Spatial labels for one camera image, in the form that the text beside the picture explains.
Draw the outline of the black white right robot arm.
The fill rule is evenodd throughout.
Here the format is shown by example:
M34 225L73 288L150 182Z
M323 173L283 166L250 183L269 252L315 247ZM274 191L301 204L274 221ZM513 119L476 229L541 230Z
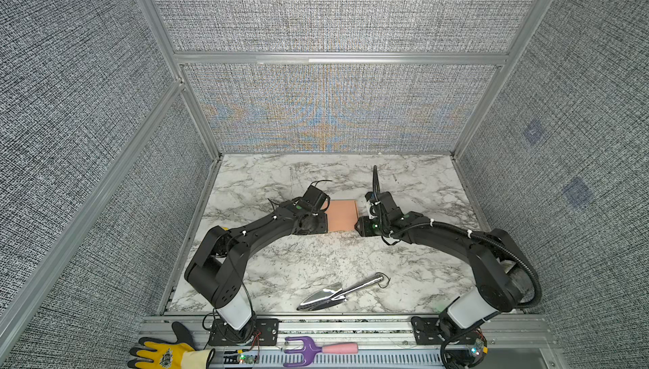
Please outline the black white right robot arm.
M363 237L381 237L384 244L431 247L469 265L474 279L470 291L456 298L439 315L438 327L449 338L478 327L501 313L533 308L542 301L540 279L510 234L462 229L419 212L404 213L380 188L373 167L372 188L366 193L368 215L355 225Z

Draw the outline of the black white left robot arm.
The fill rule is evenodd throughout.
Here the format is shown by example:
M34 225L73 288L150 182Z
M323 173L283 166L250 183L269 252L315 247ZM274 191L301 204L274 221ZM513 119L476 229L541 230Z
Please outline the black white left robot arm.
M240 331L251 325L254 310L243 289L248 261L282 237L328 232L331 197L310 185L304 195L279 203L268 215L237 228L208 230L185 269L184 279L204 297L221 320Z

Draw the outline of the silver metal garden trowel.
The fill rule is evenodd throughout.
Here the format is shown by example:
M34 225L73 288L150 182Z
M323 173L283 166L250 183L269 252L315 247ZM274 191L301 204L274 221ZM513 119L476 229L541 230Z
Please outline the silver metal garden trowel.
M327 286L303 300L298 306L298 312L315 312L338 306L347 300L347 296L357 291L379 286L385 288L390 284L387 274L377 272L357 283L344 287L340 282Z

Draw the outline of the purple pink garden fork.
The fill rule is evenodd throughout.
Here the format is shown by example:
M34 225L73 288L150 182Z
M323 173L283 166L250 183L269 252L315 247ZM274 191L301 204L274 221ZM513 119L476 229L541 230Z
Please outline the purple pink garden fork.
M285 338L287 342L301 342L302 347L293 350L286 350L287 355L300 355L301 358L298 362L283 363L285 368L302 368L308 367L314 363L315 358L319 354L329 355L356 355L359 352L359 347L356 343L341 343L334 345L318 346L315 341L309 336L293 336Z

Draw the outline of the yellow black work glove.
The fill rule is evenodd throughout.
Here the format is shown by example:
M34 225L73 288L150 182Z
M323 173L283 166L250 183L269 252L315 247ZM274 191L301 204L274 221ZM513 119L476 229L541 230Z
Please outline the yellow black work glove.
M128 368L141 369L206 369L211 365L216 351L198 350L189 329L180 322L172 323L176 340L167 341L149 337L139 339L139 344L129 353Z

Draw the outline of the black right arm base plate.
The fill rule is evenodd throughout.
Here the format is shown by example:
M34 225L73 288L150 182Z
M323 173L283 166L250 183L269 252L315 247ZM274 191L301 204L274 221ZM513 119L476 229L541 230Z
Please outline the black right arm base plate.
M410 324L417 345L442 345L458 331L457 326L446 316L415 316L410 319Z

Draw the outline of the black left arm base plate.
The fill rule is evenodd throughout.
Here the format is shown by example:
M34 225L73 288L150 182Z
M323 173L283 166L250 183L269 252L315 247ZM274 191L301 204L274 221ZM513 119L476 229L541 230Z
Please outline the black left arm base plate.
M209 346L276 346L280 321L275 318L253 318L241 329L234 329L217 318L210 328Z

